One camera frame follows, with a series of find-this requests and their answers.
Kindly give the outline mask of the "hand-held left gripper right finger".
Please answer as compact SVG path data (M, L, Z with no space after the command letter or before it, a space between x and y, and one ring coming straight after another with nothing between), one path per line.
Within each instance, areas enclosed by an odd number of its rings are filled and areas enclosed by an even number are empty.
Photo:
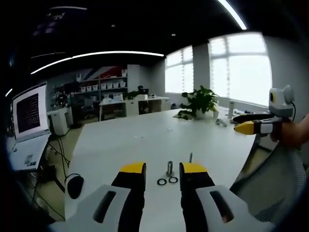
M181 162L181 207L188 232L269 232L270 222L250 214L245 201L222 185L215 185L207 169Z

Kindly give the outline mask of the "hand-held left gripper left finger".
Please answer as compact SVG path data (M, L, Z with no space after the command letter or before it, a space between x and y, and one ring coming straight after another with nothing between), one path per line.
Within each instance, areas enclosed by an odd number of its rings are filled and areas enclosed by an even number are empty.
M67 221L51 232L137 232L145 204L146 164L123 166L111 185L103 185L77 205Z

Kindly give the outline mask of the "person's right hand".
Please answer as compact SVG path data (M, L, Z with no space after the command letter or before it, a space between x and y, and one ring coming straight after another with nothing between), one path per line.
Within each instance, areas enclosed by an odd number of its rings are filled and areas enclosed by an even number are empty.
M289 147L298 147L309 141L309 115L306 115L302 121L282 122L280 132L271 133L272 141L280 141Z

